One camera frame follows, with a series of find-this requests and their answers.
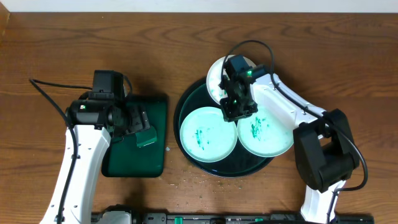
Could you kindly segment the dark green sponge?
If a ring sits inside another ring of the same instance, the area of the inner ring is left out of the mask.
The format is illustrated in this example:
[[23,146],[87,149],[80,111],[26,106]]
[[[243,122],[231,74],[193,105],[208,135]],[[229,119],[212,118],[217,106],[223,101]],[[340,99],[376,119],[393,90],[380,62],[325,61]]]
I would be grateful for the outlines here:
[[157,141],[157,131],[155,127],[151,126],[149,129],[145,129],[136,133],[136,145],[137,147],[144,147],[153,144]]

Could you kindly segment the white plate back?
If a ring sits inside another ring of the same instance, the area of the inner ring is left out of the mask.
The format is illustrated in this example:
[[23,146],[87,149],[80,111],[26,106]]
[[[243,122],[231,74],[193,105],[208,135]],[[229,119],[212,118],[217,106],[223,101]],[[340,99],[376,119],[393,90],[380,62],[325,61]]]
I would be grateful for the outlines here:
[[219,87],[221,83],[221,66],[224,57],[219,58],[209,69],[206,76],[206,87],[211,98],[220,105],[220,100],[227,97],[227,93]]

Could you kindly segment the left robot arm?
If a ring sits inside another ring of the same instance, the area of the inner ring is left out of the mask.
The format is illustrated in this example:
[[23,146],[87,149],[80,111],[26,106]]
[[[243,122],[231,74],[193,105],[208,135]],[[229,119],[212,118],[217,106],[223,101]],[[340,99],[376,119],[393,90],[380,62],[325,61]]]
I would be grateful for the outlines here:
[[66,112],[65,153],[42,223],[91,223],[99,174],[148,177],[154,139],[145,107],[112,100],[75,100]]

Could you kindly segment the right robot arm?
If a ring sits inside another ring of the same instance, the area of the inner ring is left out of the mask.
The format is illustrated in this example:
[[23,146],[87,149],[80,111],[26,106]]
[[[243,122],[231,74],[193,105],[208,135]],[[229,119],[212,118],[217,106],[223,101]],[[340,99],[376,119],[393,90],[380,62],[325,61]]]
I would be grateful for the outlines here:
[[292,132],[295,163],[305,182],[300,214],[306,222],[332,223],[340,192],[356,191],[368,181],[368,167],[346,115],[326,111],[298,96],[263,65],[223,66],[219,87],[227,121],[241,121],[262,110],[269,111]]

